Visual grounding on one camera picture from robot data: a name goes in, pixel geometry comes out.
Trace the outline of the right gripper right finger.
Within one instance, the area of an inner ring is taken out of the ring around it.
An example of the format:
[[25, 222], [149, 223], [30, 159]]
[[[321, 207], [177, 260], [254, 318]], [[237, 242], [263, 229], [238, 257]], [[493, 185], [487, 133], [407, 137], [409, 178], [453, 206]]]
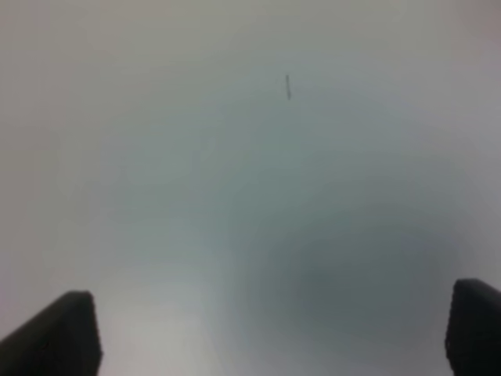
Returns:
[[454, 375], [500, 375], [500, 291], [479, 279], [454, 283], [445, 355]]

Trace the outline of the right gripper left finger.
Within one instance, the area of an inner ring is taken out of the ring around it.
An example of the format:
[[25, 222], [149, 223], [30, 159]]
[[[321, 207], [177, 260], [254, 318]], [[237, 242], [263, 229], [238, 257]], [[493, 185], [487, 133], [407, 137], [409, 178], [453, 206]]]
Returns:
[[102, 359], [89, 291], [68, 291], [1, 340], [3, 376], [94, 376]]

